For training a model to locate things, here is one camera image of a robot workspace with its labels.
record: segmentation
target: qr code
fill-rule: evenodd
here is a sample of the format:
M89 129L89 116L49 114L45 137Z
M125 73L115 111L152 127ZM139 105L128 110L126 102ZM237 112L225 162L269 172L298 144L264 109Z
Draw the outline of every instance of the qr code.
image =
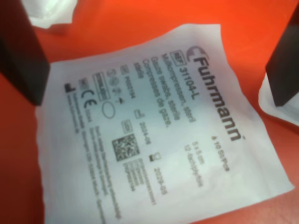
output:
M117 161L122 161L138 155L139 148L134 134L112 141Z

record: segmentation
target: white tissue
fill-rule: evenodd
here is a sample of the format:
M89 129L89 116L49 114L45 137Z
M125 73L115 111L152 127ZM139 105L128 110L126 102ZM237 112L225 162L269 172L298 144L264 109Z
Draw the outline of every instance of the white tissue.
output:
M265 113L299 126L299 93L284 106L275 106L267 74L258 94L258 102Z
M49 28L71 23L77 0L22 0L32 25Z

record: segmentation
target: printed symbol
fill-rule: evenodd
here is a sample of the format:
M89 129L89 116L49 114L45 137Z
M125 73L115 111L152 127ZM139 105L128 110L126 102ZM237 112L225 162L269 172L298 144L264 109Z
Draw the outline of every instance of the printed symbol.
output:
M112 89L112 92L114 93L114 95L119 96L121 94L121 88L115 87Z
M194 50L197 49L202 55L206 55L206 57L208 59L209 58L209 55L207 55L207 53L205 52L205 50L203 50L201 47L198 47L198 46L192 46L190 47L187 52L186 52L186 56L187 56L187 60L190 61L190 56L195 56L195 53L194 53Z
M71 84L70 83L67 83L67 84L65 84L64 85L64 89L65 89L65 92L66 93L69 93L69 92L72 92L72 91L75 91L76 90L76 88L74 87L71 87Z
M83 78L79 80L79 87L81 90L87 90L89 89L89 83L87 78Z
M133 131L132 124L130 120L124 120L121 122L123 132L128 134Z
M125 103L125 100L123 98L120 98L116 101L116 103L119 103L119 104L124 104Z
M111 102L107 101L103 103L102 113L106 118L112 119L115 116L115 107Z
M140 110L134 110L134 114L135 114L136 119L145 117L144 113L141 113Z
M160 159L161 159L160 153L155 153L155 154L149 155L149 160L151 162L153 162L155 160L160 160Z
M109 79L109 84L110 84L111 86L117 86L118 83L120 83L120 80L119 80L118 77L111 77L111 78Z
M116 70L115 69L109 69L107 71L108 77L114 77L116 75Z
M129 67L125 64L125 65L122 65L121 66L121 73L123 74L123 75L126 75L126 74L128 74L130 71L129 71Z
M185 56L181 50L171 52L170 56L176 66L182 66L187 64Z
M110 99L110 93L103 72L93 74L93 81L100 101Z
M134 134L113 140L112 145L117 161L131 158L140 153Z

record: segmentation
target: white paper package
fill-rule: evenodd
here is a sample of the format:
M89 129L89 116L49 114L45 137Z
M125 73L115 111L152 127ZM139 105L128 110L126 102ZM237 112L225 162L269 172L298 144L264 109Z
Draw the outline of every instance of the white paper package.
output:
M220 25L53 63L36 117L46 224L186 224L293 189Z

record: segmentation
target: black object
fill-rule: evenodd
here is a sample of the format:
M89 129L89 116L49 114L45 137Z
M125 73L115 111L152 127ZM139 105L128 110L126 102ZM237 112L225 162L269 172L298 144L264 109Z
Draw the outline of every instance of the black object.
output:
M0 0L0 71L31 103L40 105L49 70L20 0Z
M299 4L266 71L276 106L283 106L299 92Z

